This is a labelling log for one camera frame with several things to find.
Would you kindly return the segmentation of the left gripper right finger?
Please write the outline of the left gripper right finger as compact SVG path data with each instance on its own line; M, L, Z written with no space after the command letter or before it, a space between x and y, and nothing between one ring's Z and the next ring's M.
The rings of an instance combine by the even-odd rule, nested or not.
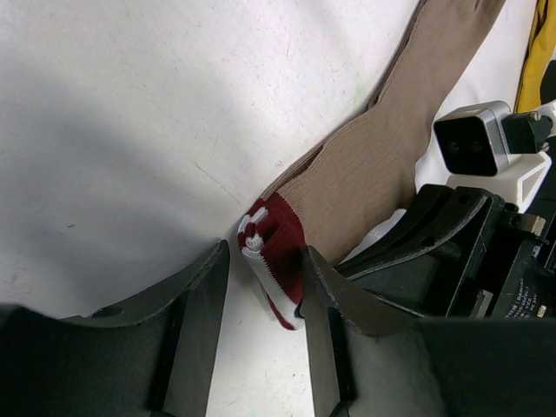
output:
M318 416L552 416L552 320L417 319L302 258Z

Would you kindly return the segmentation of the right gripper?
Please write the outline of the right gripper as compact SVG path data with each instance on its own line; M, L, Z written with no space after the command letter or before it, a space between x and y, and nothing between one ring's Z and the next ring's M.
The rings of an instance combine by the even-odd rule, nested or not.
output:
M485 189L425 185L373 246L336 270L418 316L545 319L555 309L554 221Z

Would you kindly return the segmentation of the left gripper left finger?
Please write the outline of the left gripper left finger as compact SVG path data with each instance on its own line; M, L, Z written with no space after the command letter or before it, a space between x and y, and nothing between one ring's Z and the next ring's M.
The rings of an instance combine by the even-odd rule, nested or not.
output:
M203 416L229 271L216 243L118 303L56 319L1 307L4 416Z

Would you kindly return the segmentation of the tan sock with red cuff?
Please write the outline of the tan sock with red cuff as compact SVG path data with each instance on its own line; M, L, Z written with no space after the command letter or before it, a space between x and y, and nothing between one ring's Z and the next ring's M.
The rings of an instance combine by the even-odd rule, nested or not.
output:
M493 27L501 1L421 1L368 105L255 201L239 249L283 328L302 327L301 258L344 259L415 194L434 116Z

